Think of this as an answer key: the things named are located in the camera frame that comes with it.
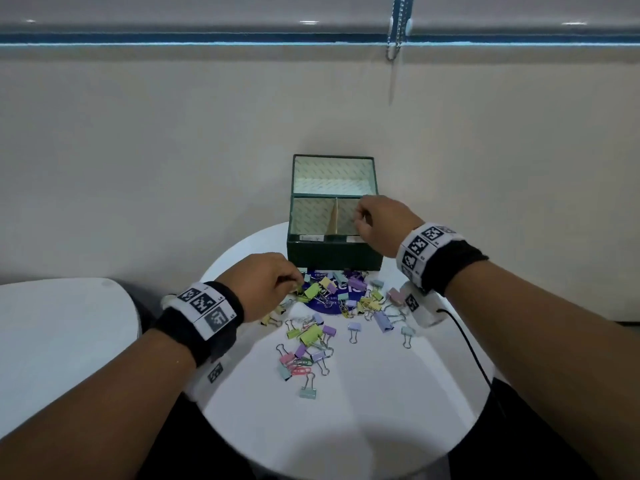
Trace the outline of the person's right hand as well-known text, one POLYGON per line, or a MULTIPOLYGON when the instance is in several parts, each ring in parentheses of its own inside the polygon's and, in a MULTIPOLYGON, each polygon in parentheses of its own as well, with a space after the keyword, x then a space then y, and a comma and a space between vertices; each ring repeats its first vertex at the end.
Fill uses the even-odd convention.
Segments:
POLYGON ((382 256, 395 258, 405 238, 425 221, 400 201, 384 195, 366 196, 374 197, 371 210, 373 231, 359 236, 382 256))

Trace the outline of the person's left hand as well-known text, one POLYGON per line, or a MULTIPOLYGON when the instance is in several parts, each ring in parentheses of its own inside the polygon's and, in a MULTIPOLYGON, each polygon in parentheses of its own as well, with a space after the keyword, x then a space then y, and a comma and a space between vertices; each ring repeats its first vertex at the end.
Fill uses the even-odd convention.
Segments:
POLYGON ((244 322, 268 315, 286 296, 276 293, 276 265, 293 265, 277 252, 254 253, 222 273, 215 282, 225 285, 238 298, 244 322))

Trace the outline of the person's left forearm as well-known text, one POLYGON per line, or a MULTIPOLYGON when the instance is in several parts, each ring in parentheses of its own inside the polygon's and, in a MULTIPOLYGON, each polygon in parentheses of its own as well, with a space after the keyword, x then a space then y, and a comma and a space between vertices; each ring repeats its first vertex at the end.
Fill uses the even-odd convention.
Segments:
POLYGON ((0 480, 133 480, 196 370, 157 330, 0 440, 0 480))

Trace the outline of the person's right forearm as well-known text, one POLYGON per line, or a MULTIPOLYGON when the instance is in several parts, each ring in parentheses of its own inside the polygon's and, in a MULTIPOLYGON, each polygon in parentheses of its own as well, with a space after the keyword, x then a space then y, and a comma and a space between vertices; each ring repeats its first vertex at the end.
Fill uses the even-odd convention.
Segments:
POLYGON ((486 260, 455 275, 444 296, 600 478, 640 480, 640 334, 486 260))

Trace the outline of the blue round printed disc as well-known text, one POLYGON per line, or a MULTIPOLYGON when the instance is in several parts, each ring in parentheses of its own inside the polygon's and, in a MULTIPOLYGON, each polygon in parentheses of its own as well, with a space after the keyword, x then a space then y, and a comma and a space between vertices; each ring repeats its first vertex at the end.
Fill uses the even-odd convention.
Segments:
POLYGON ((325 271, 300 268, 303 285, 298 300, 318 313, 337 315, 354 311, 357 302, 371 291, 369 271, 325 271))

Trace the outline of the dark green open box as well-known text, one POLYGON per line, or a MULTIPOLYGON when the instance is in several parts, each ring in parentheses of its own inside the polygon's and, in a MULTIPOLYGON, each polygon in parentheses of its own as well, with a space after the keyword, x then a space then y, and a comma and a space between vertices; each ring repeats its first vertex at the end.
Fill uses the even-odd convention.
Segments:
POLYGON ((359 236, 353 214, 359 199, 378 194, 368 156, 292 156, 287 255, 299 267, 327 271, 379 271, 383 256, 359 236), (339 199, 340 235, 325 235, 333 199, 339 199))

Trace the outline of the pile of pastel binder clips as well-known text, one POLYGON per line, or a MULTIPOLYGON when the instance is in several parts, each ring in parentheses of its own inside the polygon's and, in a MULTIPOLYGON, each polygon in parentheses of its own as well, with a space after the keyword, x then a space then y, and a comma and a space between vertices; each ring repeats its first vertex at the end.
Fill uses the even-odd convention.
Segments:
POLYGON ((277 329, 256 343, 253 364, 270 388, 292 381, 301 397, 315 397, 314 380, 323 397, 368 402, 388 390, 409 384, 423 371, 413 352, 413 329, 406 311, 395 302, 385 282, 372 273, 367 278, 369 295, 354 311, 330 315, 318 313, 295 294, 277 307, 277 329))

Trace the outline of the black marker-tagged left wristband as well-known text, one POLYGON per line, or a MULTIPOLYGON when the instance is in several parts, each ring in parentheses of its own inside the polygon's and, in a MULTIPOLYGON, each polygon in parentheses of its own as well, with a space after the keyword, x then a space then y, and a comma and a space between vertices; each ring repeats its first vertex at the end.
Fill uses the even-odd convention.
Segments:
POLYGON ((244 308, 228 286, 195 282, 169 300, 151 329, 185 346, 200 367, 230 350, 243 322, 244 308))

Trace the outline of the black marker-tagged wristband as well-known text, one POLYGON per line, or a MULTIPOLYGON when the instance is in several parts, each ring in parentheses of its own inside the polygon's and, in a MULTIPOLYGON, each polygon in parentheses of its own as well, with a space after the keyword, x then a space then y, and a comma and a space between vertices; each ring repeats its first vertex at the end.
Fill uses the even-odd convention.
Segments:
POLYGON ((404 238, 396 254, 396 265, 421 293, 444 296, 458 273, 488 259, 462 234, 444 225, 425 223, 404 238))
POLYGON ((228 286, 195 282, 169 300, 151 329, 185 346, 200 367, 230 350, 243 322, 244 308, 228 286))

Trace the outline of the black marker-tagged right wristband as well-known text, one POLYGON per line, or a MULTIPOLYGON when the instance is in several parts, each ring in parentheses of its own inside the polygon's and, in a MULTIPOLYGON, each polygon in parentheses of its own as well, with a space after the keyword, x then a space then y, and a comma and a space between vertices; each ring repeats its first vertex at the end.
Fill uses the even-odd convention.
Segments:
POLYGON ((462 234, 444 225, 425 223, 404 238, 396 254, 396 265, 421 293, 444 296, 458 273, 488 259, 462 234))

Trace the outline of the white round stool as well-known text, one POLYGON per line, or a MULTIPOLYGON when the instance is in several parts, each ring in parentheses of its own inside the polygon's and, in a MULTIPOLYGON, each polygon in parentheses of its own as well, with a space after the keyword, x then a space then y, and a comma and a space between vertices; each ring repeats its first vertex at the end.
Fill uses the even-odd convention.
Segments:
POLYGON ((0 438, 140 336, 133 299, 107 278, 0 285, 0 438))

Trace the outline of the person's black trousers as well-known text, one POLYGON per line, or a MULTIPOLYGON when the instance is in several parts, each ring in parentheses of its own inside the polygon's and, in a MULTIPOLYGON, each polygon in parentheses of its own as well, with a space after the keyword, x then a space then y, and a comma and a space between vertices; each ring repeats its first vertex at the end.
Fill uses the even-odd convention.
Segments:
MULTIPOLYGON (((507 382, 494 379, 471 431, 445 457, 396 480, 599 480, 571 445, 507 382)), ((231 448, 181 393, 135 480, 297 480, 276 476, 231 448)))

